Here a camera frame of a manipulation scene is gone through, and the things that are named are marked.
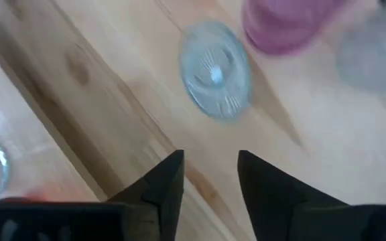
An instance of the pink cup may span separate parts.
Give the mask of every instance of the pink cup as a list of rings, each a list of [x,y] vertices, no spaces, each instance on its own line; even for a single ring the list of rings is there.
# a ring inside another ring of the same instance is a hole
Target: pink cup
[[[309,43],[347,0],[246,0],[243,26],[250,42],[270,55]]]

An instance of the wooden surface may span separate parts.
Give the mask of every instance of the wooden surface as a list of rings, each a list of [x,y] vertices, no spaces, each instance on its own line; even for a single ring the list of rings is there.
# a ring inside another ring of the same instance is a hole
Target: wooden surface
[[[237,177],[248,149],[350,204],[386,203],[386,95],[345,86],[343,33],[377,8],[353,0],[306,50],[270,58],[246,41],[241,0],[0,0],[0,51],[107,195],[186,150],[178,240],[254,240]],[[200,112],[178,72],[189,24],[213,17],[245,44],[252,107]]]
[[[8,186],[0,198],[97,200],[1,67],[0,145],[11,165]]]

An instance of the black object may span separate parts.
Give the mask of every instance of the black object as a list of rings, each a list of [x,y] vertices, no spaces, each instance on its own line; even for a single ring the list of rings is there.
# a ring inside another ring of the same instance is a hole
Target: black object
[[[349,206],[248,151],[238,172],[258,241],[386,240],[386,206]]]
[[[174,240],[184,183],[175,151],[105,203],[0,201],[1,241]]]

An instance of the wood grain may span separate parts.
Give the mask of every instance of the wood grain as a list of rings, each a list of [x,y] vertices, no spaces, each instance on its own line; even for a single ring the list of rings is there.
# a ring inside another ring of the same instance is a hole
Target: wood grain
[[[0,29],[80,136],[69,143],[94,157],[82,160],[107,193],[186,150],[179,240],[255,239],[240,149],[344,202],[386,203],[386,96],[345,86],[334,66],[343,33],[376,1],[352,1],[307,49],[281,58],[247,43],[241,0],[14,3],[0,1]],[[178,73],[182,30],[207,17],[225,22],[250,55],[253,104],[237,123],[202,114]]]
[[[97,200],[74,166],[89,183],[94,180],[89,179],[86,169],[74,160],[73,153],[69,155],[76,163],[71,164],[1,67],[0,145],[11,165],[8,186],[0,193],[0,198],[32,196],[48,201]]]

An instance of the wooden table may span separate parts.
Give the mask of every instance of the wooden table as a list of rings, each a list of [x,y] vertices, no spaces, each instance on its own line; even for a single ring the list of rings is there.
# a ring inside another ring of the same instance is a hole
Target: wooden table
[[[48,201],[97,201],[1,67],[0,145],[11,166],[7,189],[0,193],[0,198],[33,196]],[[82,171],[90,177],[84,168]]]
[[[343,33],[377,2],[351,1],[306,50],[280,58],[247,43],[241,5],[0,0],[0,51],[47,113],[66,116],[52,121],[107,195],[186,150],[179,240],[255,239],[239,149],[344,202],[386,203],[386,95],[344,85],[334,67]],[[251,57],[253,104],[237,123],[202,114],[180,80],[182,30],[206,17],[225,22]]]

